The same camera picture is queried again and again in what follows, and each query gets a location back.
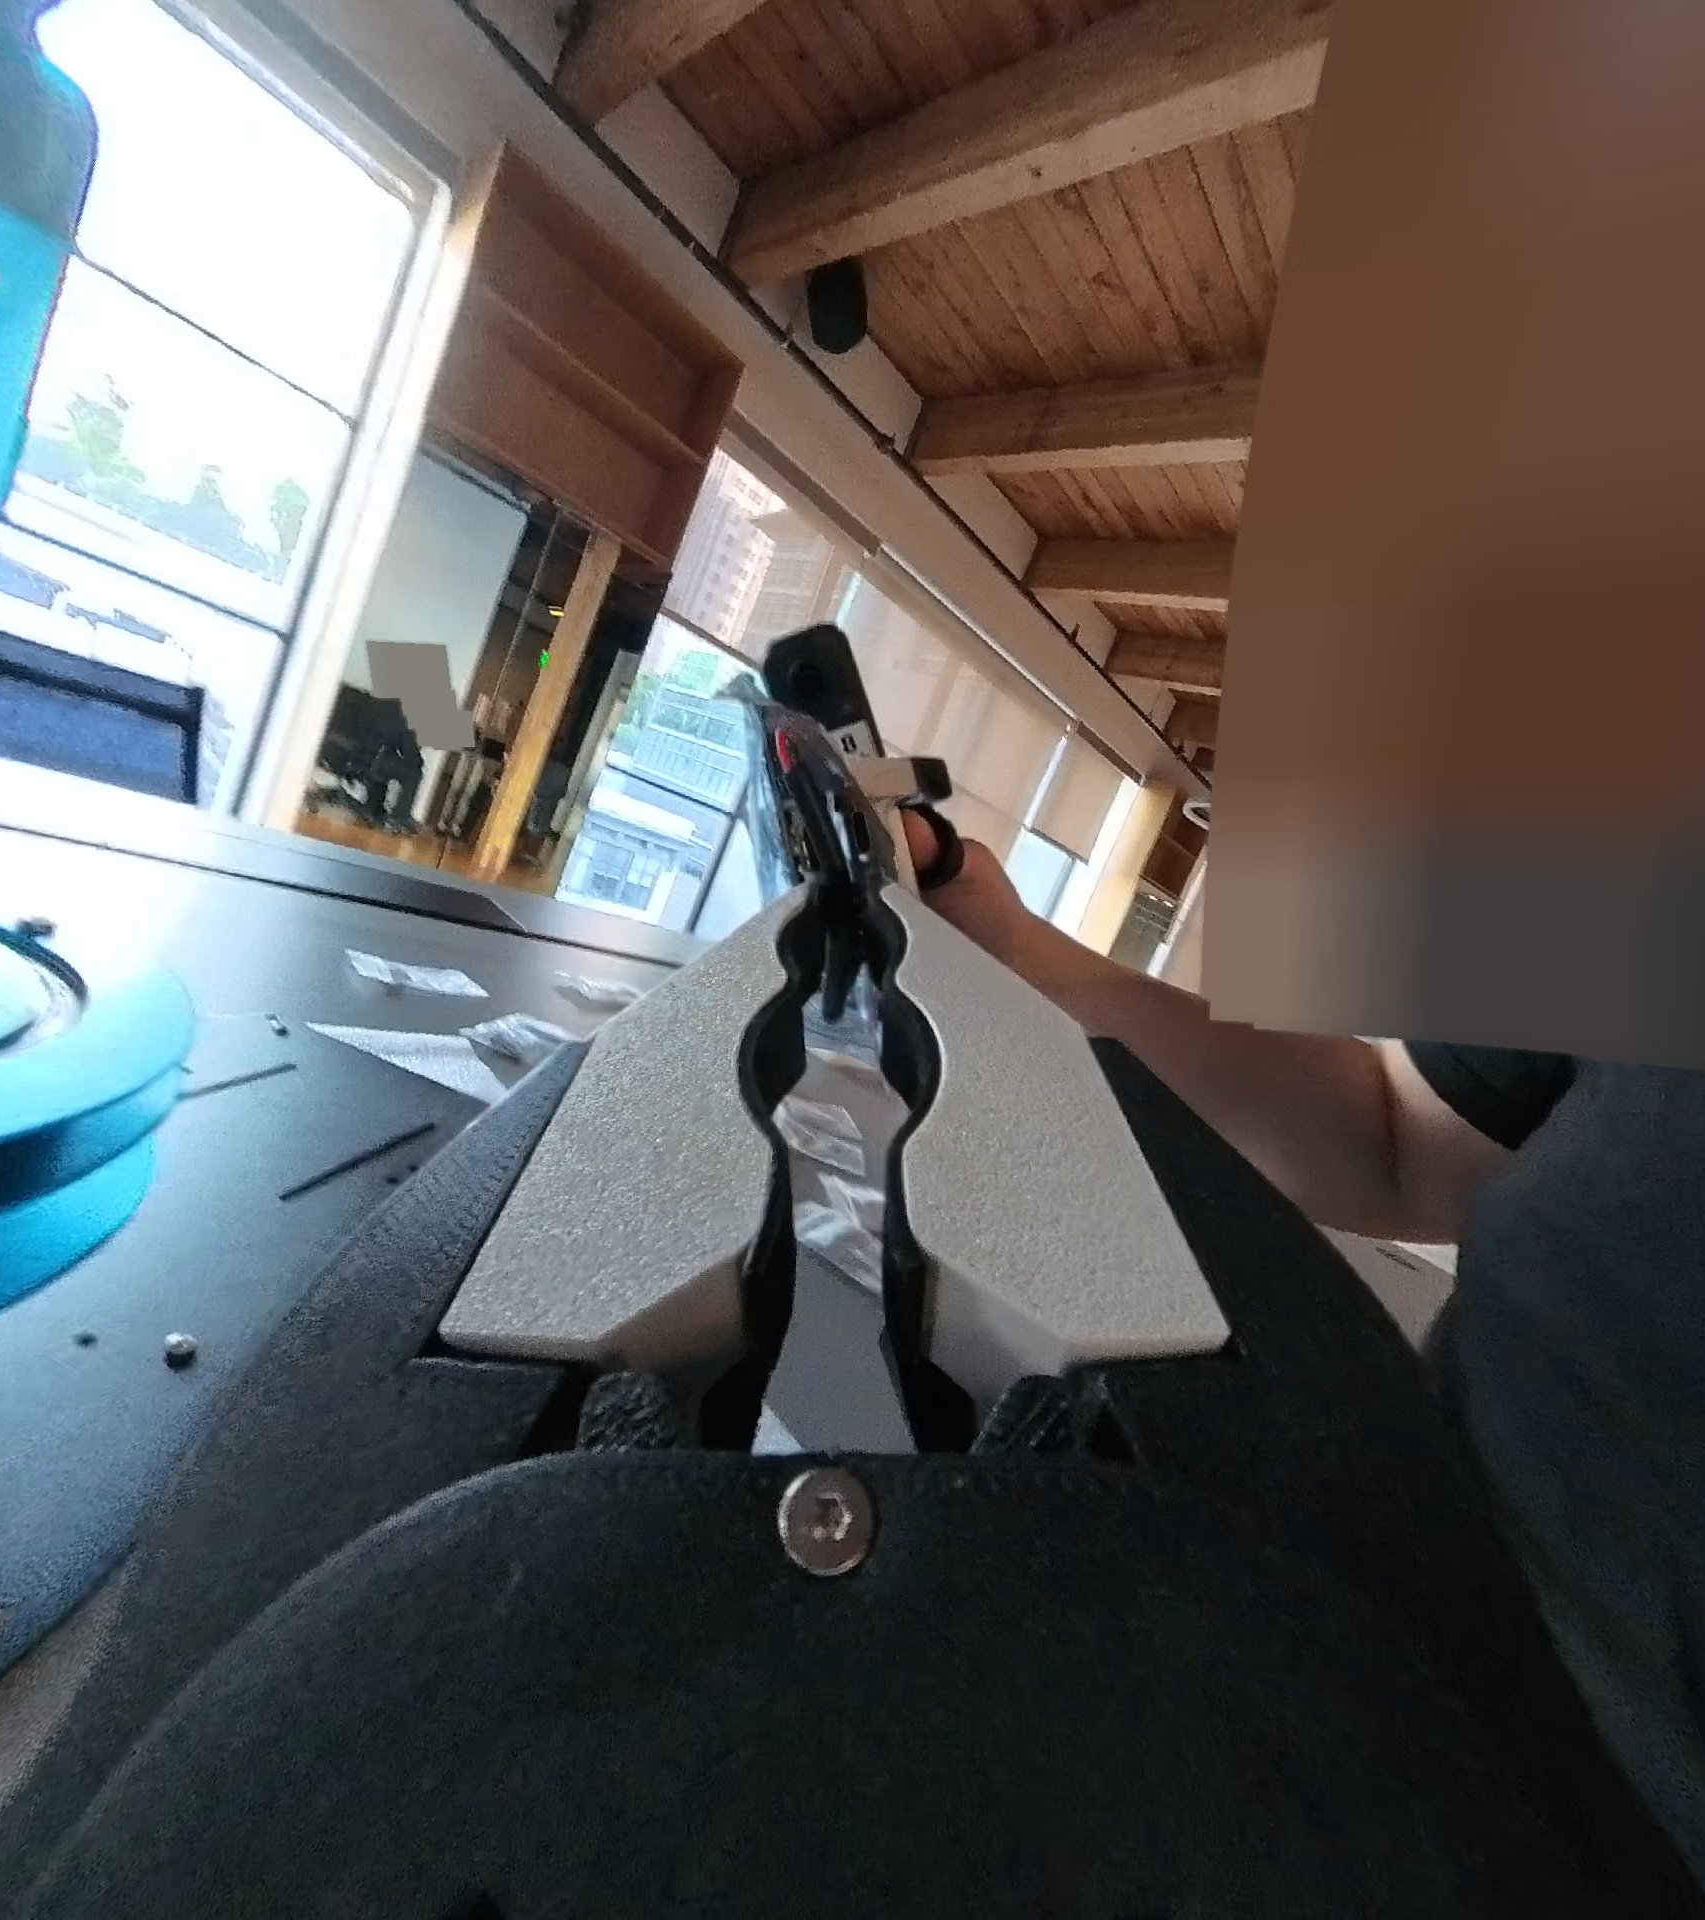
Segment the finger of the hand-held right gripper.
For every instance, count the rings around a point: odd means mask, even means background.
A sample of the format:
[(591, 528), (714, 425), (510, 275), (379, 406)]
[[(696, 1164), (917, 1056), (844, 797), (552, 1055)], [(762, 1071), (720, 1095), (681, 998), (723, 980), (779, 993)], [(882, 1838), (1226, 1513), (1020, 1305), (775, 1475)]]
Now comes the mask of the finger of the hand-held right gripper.
[(835, 871), (837, 828), (830, 814), (835, 747), (816, 718), (745, 693), (748, 773), (745, 828), (762, 907)]

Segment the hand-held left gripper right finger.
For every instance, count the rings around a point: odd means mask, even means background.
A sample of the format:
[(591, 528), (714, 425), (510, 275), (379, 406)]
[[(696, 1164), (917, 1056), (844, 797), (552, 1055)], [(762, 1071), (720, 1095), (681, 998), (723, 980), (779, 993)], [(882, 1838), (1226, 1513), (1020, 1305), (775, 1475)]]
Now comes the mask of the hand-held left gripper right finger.
[(1020, 1380), (1214, 1356), (1231, 1329), (1094, 1045), (903, 889), (862, 900), (885, 1150), (887, 1415), (854, 1449), (967, 1451)]

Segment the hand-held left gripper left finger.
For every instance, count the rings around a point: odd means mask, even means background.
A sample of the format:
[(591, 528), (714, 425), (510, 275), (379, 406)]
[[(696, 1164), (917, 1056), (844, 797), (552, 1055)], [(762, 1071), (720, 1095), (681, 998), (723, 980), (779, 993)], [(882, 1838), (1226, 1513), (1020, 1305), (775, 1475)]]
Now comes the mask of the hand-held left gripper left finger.
[(791, 1329), (816, 902), (786, 893), (587, 1047), (438, 1322), (456, 1354), (658, 1380), (750, 1451)]

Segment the person's right forearm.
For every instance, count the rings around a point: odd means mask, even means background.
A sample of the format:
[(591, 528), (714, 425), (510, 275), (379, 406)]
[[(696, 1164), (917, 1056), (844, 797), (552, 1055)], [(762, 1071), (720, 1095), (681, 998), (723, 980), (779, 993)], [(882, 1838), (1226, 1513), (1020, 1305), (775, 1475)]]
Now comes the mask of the person's right forearm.
[(1452, 1245), (1512, 1166), (1401, 1042), (1218, 1020), (1202, 997), (1027, 915), (1007, 957), (985, 950), (1090, 1039), (1123, 1045), (1318, 1227)]

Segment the person's right hand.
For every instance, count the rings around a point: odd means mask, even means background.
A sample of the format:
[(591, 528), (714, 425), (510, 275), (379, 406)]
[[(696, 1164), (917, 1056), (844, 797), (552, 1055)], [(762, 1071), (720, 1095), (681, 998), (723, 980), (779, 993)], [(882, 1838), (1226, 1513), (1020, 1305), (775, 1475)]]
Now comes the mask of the person's right hand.
[(960, 836), (933, 806), (904, 806), (897, 824), (917, 891), (933, 912), (980, 949), (1007, 957), (1027, 931), (1029, 915), (998, 857)]

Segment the white foam sheet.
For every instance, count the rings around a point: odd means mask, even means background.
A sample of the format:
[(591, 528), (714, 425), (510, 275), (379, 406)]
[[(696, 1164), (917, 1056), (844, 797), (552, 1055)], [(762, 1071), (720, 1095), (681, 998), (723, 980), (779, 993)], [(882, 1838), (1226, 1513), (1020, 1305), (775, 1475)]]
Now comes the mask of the white foam sheet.
[(391, 1772), (471, 1627), (436, 1508), (568, 1449), (602, 1364), (444, 1335), (576, 1047), (504, 1092), (455, 1037), (233, 1027), (158, 1138), (154, 1195), (0, 1309), (0, 1916), (31, 1910), (113, 1776)]

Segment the large office windows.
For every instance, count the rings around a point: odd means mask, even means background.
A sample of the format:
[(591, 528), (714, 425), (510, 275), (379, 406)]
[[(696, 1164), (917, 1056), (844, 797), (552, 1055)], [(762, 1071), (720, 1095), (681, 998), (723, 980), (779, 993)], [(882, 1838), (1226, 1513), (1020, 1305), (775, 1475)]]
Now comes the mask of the large office windows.
[(758, 902), (732, 686), (843, 627), (1025, 907), (1140, 793), (735, 414), (741, 367), (518, 149), (444, 182), (238, 4), (48, 4), (97, 159), (0, 632), (205, 693), (198, 804), (661, 933)]

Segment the black office chair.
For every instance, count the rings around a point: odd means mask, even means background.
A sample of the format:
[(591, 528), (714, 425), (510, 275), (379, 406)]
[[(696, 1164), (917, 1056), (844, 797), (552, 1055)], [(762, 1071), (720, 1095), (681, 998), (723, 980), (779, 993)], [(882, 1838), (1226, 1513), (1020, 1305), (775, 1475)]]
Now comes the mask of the black office chair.
[(0, 632), (0, 758), (198, 804), (205, 695)]

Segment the black metal base plate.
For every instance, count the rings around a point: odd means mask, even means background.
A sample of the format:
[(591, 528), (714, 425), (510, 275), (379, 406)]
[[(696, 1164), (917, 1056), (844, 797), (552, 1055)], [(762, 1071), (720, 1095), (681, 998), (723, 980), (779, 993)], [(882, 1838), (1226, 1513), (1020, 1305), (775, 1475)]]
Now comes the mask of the black metal base plate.
[(138, 1212), (0, 1312), (0, 1674), (118, 1565), (312, 1269), (481, 1113), (310, 1020), (192, 1012)]

